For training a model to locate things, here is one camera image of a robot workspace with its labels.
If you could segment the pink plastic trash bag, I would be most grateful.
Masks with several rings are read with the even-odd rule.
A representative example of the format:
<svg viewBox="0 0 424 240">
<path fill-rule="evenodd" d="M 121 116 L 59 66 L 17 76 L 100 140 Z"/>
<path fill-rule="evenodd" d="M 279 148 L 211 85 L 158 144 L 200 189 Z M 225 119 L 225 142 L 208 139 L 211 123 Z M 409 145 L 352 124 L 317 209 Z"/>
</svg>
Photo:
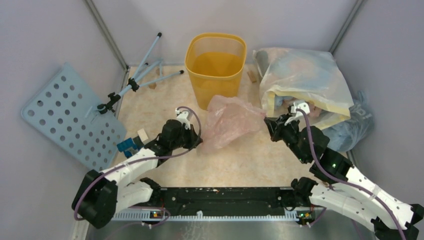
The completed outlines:
<svg viewBox="0 0 424 240">
<path fill-rule="evenodd" d="M 236 139 L 259 131 L 266 111 L 239 97 L 215 95 L 207 107 L 200 152 L 209 154 Z"/>
</svg>

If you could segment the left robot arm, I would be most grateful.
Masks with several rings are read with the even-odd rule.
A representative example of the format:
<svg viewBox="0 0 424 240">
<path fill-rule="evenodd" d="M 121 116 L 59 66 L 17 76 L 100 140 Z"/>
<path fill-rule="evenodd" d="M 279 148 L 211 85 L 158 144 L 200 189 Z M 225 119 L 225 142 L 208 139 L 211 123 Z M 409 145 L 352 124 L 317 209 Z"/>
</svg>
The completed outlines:
<svg viewBox="0 0 424 240">
<path fill-rule="evenodd" d="M 202 143 L 202 131 L 195 131 L 176 119 L 168 120 L 161 132 L 146 143 L 136 154 L 111 168 L 87 172 L 71 204 L 76 221 L 88 221 L 100 229 L 106 226 L 115 213 L 130 207 L 130 203 L 145 203 L 154 207 L 160 202 L 160 193 L 150 184 L 139 181 L 141 174 L 157 168 L 161 161 L 175 158 L 173 151 L 185 153 Z"/>
</svg>

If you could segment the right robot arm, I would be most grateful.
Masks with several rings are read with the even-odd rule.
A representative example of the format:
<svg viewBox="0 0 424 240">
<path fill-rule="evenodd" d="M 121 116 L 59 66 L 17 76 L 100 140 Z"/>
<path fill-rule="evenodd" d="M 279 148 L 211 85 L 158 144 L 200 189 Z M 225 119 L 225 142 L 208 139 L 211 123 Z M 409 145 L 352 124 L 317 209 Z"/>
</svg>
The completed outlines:
<svg viewBox="0 0 424 240">
<path fill-rule="evenodd" d="M 293 200 L 299 206 L 315 205 L 337 212 L 363 225 L 379 240 L 416 240 L 415 224 L 424 218 L 420 204 L 408 204 L 391 196 L 364 176 L 339 152 L 327 147 L 330 139 L 315 127 L 286 123 L 290 115 L 266 117 L 273 142 L 283 141 L 302 164 L 320 180 L 294 179 Z"/>
</svg>

